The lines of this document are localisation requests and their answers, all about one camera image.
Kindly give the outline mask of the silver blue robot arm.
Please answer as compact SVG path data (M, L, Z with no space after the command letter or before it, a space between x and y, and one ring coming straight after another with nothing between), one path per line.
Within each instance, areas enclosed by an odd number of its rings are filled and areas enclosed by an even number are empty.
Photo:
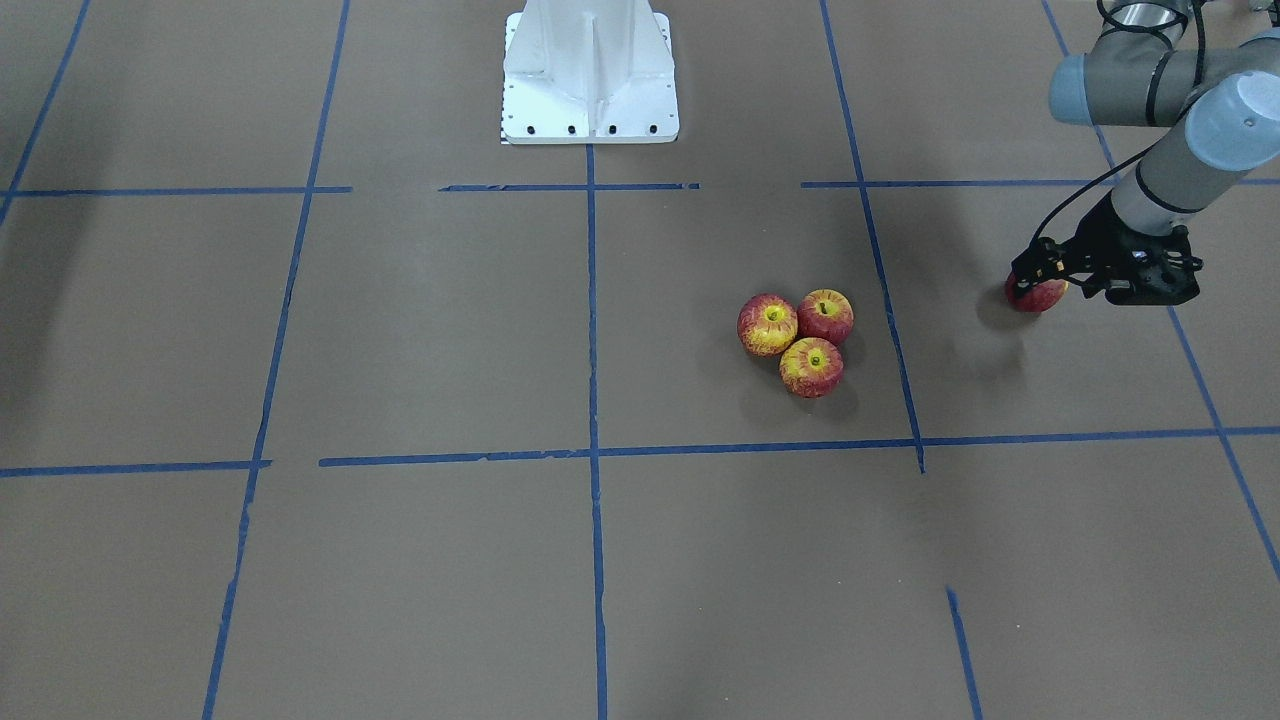
M1052 117L1074 126L1148 127L1162 136L1114 168L1117 183L1069 240L1043 228L1011 264L1007 301L1052 307L1070 286L1117 306L1176 306L1198 296L1203 263L1188 222L1279 152L1279 40L1181 50L1201 1L1098 3L1092 50L1066 56L1050 85Z

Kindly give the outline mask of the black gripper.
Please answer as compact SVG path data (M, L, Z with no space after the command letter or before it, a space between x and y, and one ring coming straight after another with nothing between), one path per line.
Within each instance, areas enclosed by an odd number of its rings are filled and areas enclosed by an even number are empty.
M1083 291L1133 291L1143 263L1135 252L1144 251L1146 237L1120 218L1114 196L1105 195L1065 245L1033 240L1012 260L1010 274L1021 287L1069 278Z

